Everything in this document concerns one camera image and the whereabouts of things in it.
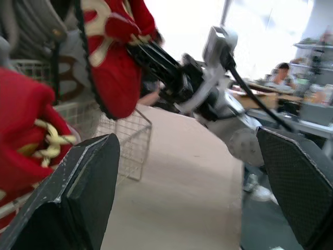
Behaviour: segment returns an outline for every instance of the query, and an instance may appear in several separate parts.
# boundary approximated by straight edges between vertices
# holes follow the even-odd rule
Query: white wire basket
[[[95,101],[67,103],[55,107],[66,122],[75,128],[82,140],[114,133],[120,142],[117,185],[125,178],[139,181],[148,157],[151,122],[138,110],[126,119],[113,121]]]
[[[53,85],[51,65],[49,63],[25,59],[11,60],[10,62],[18,72],[36,81],[44,82],[50,86]]]

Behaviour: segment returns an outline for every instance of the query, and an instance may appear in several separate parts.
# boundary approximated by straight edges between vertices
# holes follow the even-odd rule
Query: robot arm
[[[228,147],[230,153],[253,166],[263,158],[255,130],[261,124],[245,114],[242,105],[227,91],[224,77],[237,35],[212,27],[203,51],[207,67],[202,68],[188,55],[180,65],[156,44],[128,47],[128,52],[145,70],[162,81],[161,97],[182,113],[195,111],[198,120]]]

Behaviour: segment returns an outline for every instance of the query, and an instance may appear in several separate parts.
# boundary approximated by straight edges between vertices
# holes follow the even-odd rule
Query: shelf
[[[289,64],[290,66],[293,66],[293,67],[300,67],[300,68],[307,68],[307,69],[311,69],[310,66],[308,65],[302,65],[302,64]],[[333,68],[331,69],[326,69],[326,68],[321,68],[322,71],[330,71],[330,72],[333,72]]]
[[[316,44],[300,44],[300,43],[296,43],[294,44],[295,47],[297,48],[303,48],[303,49],[313,49],[313,48],[327,48],[327,49],[333,49],[333,46],[330,45],[316,45]]]

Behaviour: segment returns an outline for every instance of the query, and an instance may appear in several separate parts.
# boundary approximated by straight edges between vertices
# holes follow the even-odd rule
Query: red fabric with yellow pattern
[[[0,207],[33,190],[53,172],[41,167],[41,159],[32,155],[46,148],[47,131],[35,126],[36,119],[52,124],[59,135],[70,135],[66,122],[52,108],[53,90],[22,74],[0,68]],[[57,165],[71,145],[62,145],[51,160]],[[16,213],[0,218],[0,233]]]
[[[94,86],[109,114],[129,116],[140,94],[141,68],[126,44],[148,42],[155,21],[143,0],[81,0]]]

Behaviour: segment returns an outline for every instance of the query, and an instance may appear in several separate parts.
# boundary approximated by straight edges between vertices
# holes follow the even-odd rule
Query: desk
[[[325,142],[325,145],[323,147],[323,151],[325,152],[325,155],[329,158],[333,155],[333,124],[331,124],[329,127],[318,125],[312,122],[308,121],[302,121],[299,122],[292,121],[288,116],[282,114],[282,113],[276,113],[278,117],[284,119],[287,123],[292,125],[294,128],[298,129],[301,132],[317,135],[323,138],[326,138],[327,141]],[[274,120],[266,114],[266,112],[257,110],[257,109],[250,109],[248,111],[248,115],[251,117],[255,117],[258,119],[262,119],[265,121],[271,121],[274,122]]]
[[[195,119],[140,106],[153,134],[141,182],[116,191],[102,250],[239,249],[242,163]]]

